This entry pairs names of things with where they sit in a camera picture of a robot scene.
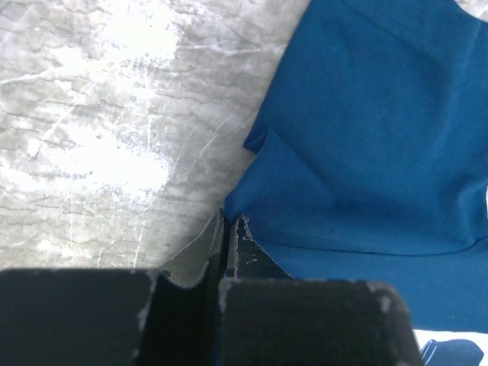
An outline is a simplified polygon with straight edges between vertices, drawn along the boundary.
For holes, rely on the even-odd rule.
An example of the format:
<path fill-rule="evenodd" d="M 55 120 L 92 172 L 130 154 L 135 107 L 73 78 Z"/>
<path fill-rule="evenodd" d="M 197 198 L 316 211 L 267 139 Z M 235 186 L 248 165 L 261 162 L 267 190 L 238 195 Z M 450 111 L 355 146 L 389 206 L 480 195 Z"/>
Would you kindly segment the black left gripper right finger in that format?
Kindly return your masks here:
<path fill-rule="evenodd" d="M 397 290 L 377 281 L 299 280 L 238 217 L 219 285 L 221 365 L 419 365 Z"/>

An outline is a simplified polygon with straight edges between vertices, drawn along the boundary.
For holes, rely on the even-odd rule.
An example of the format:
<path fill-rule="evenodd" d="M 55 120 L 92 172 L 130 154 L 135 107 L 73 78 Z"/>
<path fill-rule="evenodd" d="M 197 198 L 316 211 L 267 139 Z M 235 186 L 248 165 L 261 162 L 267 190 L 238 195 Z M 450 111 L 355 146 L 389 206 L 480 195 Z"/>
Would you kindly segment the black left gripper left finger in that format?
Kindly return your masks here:
<path fill-rule="evenodd" d="M 225 220 L 155 268 L 1 273 L 3 365 L 207 365 Z"/>

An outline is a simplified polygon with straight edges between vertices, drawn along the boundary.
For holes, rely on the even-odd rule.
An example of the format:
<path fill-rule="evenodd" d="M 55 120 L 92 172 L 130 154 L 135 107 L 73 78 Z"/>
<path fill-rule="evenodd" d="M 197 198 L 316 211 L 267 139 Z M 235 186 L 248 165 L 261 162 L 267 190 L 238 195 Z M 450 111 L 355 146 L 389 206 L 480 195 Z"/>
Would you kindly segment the dark blue printed t-shirt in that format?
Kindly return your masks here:
<path fill-rule="evenodd" d="M 487 363 L 487 23 L 454 1 L 311 1 L 228 220 L 299 279 L 377 280 L 426 365 Z"/>

